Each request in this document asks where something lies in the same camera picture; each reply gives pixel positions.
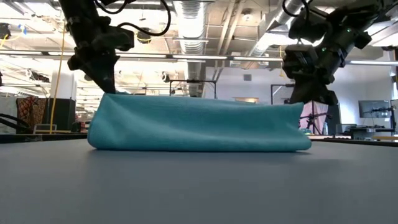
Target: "ceiling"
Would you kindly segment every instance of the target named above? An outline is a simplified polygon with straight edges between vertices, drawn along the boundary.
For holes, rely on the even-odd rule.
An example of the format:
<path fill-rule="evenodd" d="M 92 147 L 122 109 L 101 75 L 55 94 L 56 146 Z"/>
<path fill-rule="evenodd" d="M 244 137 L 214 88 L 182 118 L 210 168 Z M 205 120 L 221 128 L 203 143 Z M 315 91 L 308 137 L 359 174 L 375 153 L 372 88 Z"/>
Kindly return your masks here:
<path fill-rule="evenodd" d="M 227 14 L 227 9 L 231 0 L 216 0 L 210 3 L 206 15 L 206 50 L 205 54 L 212 55 L 217 53 L 218 42 L 220 41 L 223 30 L 223 21 Z M 239 52 L 244 55 L 250 51 L 259 38 L 258 25 L 266 15 L 277 8 L 278 0 L 243 0 L 243 9 L 250 11 L 251 19 L 243 19 L 239 16 L 238 23 L 233 31 L 233 39 L 226 51 L 226 54 Z M 314 0 L 313 4 L 323 8 L 337 7 L 347 3 L 347 0 Z M 115 10 L 118 4 L 112 4 L 110 9 Z M 173 4 L 169 1 L 169 6 L 173 10 Z M 167 22 L 167 13 L 158 1 L 140 1 L 130 4 L 125 10 L 116 15 L 109 15 L 98 10 L 101 16 L 109 16 L 112 19 L 112 26 L 122 22 L 132 22 L 140 27 L 150 27 L 155 32 L 163 30 Z M 58 1 L 47 0 L 20 0 L 11 2 L 0 0 L 0 23 L 10 24 L 13 41 L 5 41 L 0 50 L 38 50 L 56 51 L 62 49 L 63 33 L 63 14 Z M 395 35 L 397 30 L 391 30 L 390 35 Z M 162 37 L 153 37 L 149 44 L 135 42 L 135 47 L 129 52 L 135 53 L 159 53 L 159 54 L 180 54 L 180 42 L 178 37 L 177 15 L 172 12 L 172 25 L 169 31 Z M 384 45 L 398 45 L 396 39 L 381 38 Z M 69 33 L 65 34 L 64 51 L 72 52 L 75 43 Z M 269 49 L 270 56 L 279 57 L 279 49 Z M 356 59 L 375 59 L 382 56 L 379 47 L 367 47 L 364 51 L 353 50 L 350 58 Z M 48 96 L 50 90 L 49 83 L 42 83 L 29 78 L 29 72 L 34 71 L 45 77 L 52 79 L 54 70 L 59 66 L 58 58 L 29 58 L 18 56 L 4 56 L 0 58 L 0 69 L 3 74 L 3 83 L 8 84 L 42 84 L 43 87 L 15 87 L 0 89 L 2 95 L 37 95 Z M 119 61 L 115 66 L 116 86 L 119 89 L 131 93 L 143 93 L 148 95 L 168 95 L 169 84 L 162 81 L 162 74 L 170 75 L 171 79 L 185 79 L 184 71 L 187 63 L 181 61 L 173 62 L 143 62 L 143 61 Z M 67 61 L 62 63 L 62 70 L 69 72 Z M 74 72 L 78 79 L 78 108 L 96 108 L 103 92 L 93 82 L 84 79 L 84 73 Z M 179 87 L 176 95 L 186 95 L 187 87 L 185 83 L 173 83 L 173 87 Z"/>

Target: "table surface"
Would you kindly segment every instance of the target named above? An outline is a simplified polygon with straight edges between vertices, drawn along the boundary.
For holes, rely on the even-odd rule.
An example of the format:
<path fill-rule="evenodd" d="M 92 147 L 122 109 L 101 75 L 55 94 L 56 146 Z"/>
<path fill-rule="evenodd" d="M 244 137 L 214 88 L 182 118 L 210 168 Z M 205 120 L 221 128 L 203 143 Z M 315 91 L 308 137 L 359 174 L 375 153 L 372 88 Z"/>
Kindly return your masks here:
<path fill-rule="evenodd" d="M 0 223 L 398 223 L 398 148 L 297 153 L 0 145 Z"/>

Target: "folded cloth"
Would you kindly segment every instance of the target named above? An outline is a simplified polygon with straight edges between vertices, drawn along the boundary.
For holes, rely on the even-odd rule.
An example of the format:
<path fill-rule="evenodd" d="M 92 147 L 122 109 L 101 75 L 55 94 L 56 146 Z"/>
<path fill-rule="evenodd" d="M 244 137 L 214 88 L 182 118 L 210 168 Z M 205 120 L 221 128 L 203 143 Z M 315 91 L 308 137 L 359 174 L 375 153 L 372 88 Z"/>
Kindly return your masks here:
<path fill-rule="evenodd" d="M 311 141 L 297 125 L 303 104 L 255 105 L 188 97 L 104 94 L 90 123 L 97 149 L 292 152 Z"/>

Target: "blue towel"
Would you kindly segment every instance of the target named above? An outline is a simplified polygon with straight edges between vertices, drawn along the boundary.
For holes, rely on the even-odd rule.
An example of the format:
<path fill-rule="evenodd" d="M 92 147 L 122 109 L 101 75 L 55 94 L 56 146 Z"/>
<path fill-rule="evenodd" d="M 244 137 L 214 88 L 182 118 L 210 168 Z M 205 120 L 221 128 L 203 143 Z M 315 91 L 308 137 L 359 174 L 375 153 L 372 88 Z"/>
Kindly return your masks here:
<path fill-rule="evenodd" d="M 303 104 L 255 105 L 201 98 L 105 94 L 90 124 L 97 149 L 292 152 L 311 141 L 299 131 Z"/>

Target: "wall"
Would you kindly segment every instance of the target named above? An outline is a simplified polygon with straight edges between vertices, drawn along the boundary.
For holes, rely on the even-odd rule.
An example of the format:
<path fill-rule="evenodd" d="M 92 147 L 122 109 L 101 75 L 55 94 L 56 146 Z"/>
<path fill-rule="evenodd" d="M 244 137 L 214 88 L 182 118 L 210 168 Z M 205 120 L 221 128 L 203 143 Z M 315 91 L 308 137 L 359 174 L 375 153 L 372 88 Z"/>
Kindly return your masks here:
<path fill-rule="evenodd" d="M 378 60 L 388 60 L 385 55 Z M 390 82 L 390 67 L 347 65 L 335 73 L 336 81 L 329 89 L 336 92 L 340 101 L 341 122 L 373 125 L 372 119 L 359 117 L 358 100 L 390 100 L 392 84 Z M 206 78 L 212 79 L 213 67 L 206 68 Z M 243 81 L 243 74 L 251 74 L 252 81 Z M 271 103 L 271 84 L 285 84 L 290 80 L 280 76 L 280 70 L 264 69 L 242 70 L 240 68 L 225 68 L 217 83 L 217 95 L 220 100 L 234 100 L 234 97 L 256 97 L 260 103 Z M 205 88 L 205 98 L 213 98 L 213 89 Z M 375 118 L 374 123 L 389 127 L 389 121 Z"/>

